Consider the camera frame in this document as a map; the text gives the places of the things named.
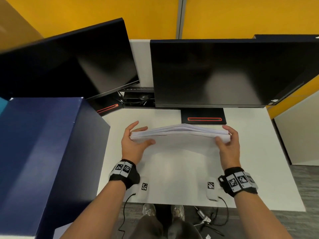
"gray carpet floor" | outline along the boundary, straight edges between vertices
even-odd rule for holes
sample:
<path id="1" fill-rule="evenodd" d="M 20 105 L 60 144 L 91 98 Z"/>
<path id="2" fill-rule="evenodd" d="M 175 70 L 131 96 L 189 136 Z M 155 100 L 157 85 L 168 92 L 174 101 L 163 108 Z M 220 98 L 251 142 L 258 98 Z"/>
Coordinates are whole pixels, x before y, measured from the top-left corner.
<path id="1" fill-rule="evenodd" d="M 316 166 L 290 166 L 292 175 L 297 184 L 299 193 L 307 212 L 273 211 L 281 223 L 287 228 L 294 239 L 315 239 L 319 238 L 319 167 Z M 124 239 L 129 238 L 138 220 L 142 217 L 142 204 L 127 203 L 125 208 L 125 224 L 122 229 L 126 231 Z M 200 207 L 204 213 L 210 214 L 216 208 Z M 118 222 L 115 226 L 113 239 L 121 239 L 123 233 L 117 228 L 123 222 L 123 211 L 121 210 Z M 226 209 L 220 208 L 217 223 L 226 218 Z M 191 223 L 198 223 L 198 215 L 193 206 L 185 206 L 185 220 Z M 228 223 L 223 227 L 215 227 L 225 237 L 221 237 L 209 228 L 203 228 L 203 238 L 209 234 L 212 239 L 229 238 L 244 239 L 245 234 L 237 213 L 237 209 L 230 209 Z"/>

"black wrist strap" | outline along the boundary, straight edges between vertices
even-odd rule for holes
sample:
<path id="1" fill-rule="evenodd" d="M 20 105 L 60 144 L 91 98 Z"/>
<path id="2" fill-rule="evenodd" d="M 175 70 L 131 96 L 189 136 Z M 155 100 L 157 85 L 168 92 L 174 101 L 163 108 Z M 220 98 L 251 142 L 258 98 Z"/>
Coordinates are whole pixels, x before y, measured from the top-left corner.
<path id="1" fill-rule="evenodd" d="M 250 176 L 241 167 L 233 167 L 225 170 L 225 175 L 218 178 L 220 186 L 225 193 L 235 197 L 241 191 L 257 194 L 258 186 Z"/>
<path id="2" fill-rule="evenodd" d="M 122 159 L 114 166 L 109 174 L 109 181 L 112 180 L 123 181 L 126 189 L 129 189 L 132 185 L 140 182 L 140 175 L 138 174 L 136 165 L 133 162 L 127 159 Z"/>

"gray pants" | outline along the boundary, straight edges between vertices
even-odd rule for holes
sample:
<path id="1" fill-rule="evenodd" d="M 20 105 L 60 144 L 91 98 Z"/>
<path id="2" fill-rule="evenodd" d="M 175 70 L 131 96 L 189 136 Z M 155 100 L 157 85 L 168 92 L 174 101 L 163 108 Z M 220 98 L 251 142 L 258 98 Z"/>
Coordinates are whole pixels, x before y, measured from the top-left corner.
<path id="1" fill-rule="evenodd" d="M 143 216 L 130 239 L 162 239 L 163 225 L 156 216 Z M 174 218 L 168 229 L 168 239 L 202 239 L 198 230 L 190 223 L 182 221 L 179 217 Z"/>

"silver shoe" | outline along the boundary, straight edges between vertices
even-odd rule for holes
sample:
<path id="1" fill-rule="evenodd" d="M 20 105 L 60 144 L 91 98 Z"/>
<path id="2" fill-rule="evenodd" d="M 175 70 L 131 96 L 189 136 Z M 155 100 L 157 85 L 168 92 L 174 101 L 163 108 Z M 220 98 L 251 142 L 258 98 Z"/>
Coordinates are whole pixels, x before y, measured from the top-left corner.
<path id="1" fill-rule="evenodd" d="M 172 216 L 179 217 L 183 221 L 185 220 L 185 212 L 184 212 L 184 206 L 182 205 L 172 205 L 171 206 Z"/>
<path id="2" fill-rule="evenodd" d="M 143 215 L 156 215 L 156 209 L 154 204 L 144 204 L 143 205 Z"/>

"person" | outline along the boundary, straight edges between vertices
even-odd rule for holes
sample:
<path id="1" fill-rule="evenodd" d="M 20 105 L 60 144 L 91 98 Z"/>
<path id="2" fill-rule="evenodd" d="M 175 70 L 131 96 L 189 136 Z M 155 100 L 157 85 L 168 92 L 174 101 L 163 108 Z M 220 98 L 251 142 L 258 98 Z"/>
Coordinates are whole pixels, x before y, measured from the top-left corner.
<path id="1" fill-rule="evenodd" d="M 138 121 L 129 125 L 122 139 L 122 158 L 137 165 L 144 150 L 155 144 L 154 140 L 135 143 L 130 139 L 131 130 Z M 224 144 L 221 138 L 215 142 L 219 148 L 220 162 L 223 170 L 241 167 L 240 145 L 237 131 L 224 125 L 229 131 L 231 140 Z M 147 127 L 134 131 L 145 131 Z M 118 219 L 126 185 L 121 180 L 109 181 L 98 196 L 78 216 L 72 225 L 62 235 L 62 239 L 69 238 L 111 238 L 113 227 Z M 258 194 L 240 191 L 234 196 L 239 217 L 248 239 L 292 239 L 286 228 L 278 221 L 274 214 L 263 203 Z M 201 238 L 197 229 L 184 221 L 185 215 L 182 205 L 172 206 L 173 224 L 168 230 L 169 238 Z M 157 220 L 155 208 L 152 204 L 143 206 L 144 216 L 130 236 L 137 238 L 162 238 L 163 227 Z"/>

